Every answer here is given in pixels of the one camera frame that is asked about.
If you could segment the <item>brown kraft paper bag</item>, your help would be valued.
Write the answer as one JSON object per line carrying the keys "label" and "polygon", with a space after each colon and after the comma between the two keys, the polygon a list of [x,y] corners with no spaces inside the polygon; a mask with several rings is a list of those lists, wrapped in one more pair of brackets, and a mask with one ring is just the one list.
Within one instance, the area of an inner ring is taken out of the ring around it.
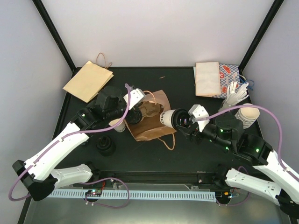
{"label": "brown kraft paper bag", "polygon": [[[146,91],[148,94],[145,96],[143,102],[152,102],[163,106],[160,113],[154,117],[142,117],[142,120],[135,125],[129,124],[124,120],[126,127],[136,141],[150,141],[158,139],[164,143],[167,149],[173,150],[175,147],[175,129],[164,126],[160,123],[159,117],[163,111],[171,109],[169,100],[163,90],[156,92]],[[173,146],[168,146],[167,143],[161,139],[166,135],[172,135]]]}

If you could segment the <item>single pulp cup carrier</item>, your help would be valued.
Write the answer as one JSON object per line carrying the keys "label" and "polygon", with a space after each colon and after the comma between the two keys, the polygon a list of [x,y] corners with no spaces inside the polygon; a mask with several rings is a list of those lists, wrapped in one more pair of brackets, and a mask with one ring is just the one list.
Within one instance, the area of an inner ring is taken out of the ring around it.
{"label": "single pulp cup carrier", "polygon": [[139,109],[142,113],[142,117],[154,117],[158,115],[163,108],[160,104],[155,104],[152,102],[143,102]]}

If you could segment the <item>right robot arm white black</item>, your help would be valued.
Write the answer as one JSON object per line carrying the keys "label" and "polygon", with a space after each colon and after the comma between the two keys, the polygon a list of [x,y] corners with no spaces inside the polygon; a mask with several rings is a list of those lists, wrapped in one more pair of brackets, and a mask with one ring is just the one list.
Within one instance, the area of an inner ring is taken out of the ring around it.
{"label": "right robot arm white black", "polygon": [[278,160],[276,151],[263,138],[245,133],[242,122],[234,115],[227,112],[217,116],[214,122],[196,121],[194,116],[184,111],[176,121],[177,130],[189,140],[199,142],[206,139],[270,178],[266,181],[235,168],[218,165],[211,180],[214,186],[254,193],[278,205],[288,216],[299,218],[298,174],[286,169],[286,165]]}

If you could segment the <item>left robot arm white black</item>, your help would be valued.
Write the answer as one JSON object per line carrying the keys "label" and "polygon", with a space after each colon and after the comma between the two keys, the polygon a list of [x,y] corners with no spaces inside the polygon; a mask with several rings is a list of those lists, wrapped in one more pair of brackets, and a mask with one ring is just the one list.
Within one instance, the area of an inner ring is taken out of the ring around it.
{"label": "left robot arm white black", "polygon": [[[108,98],[108,108],[95,104],[85,107],[66,125],[64,130],[40,152],[26,161],[17,160],[13,169],[18,175],[14,184],[22,182],[28,196],[41,201],[54,190],[73,184],[96,186],[100,182],[100,172],[90,162],[70,168],[57,169],[56,166],[75,148],[88,141],[95,133],[104,133],[114,129],[124,121],[133,107],[134,88],[125,85],[127,94],[113,86],[107,86],[99,92]],[[116,125],[109,123],[115,119]]]}

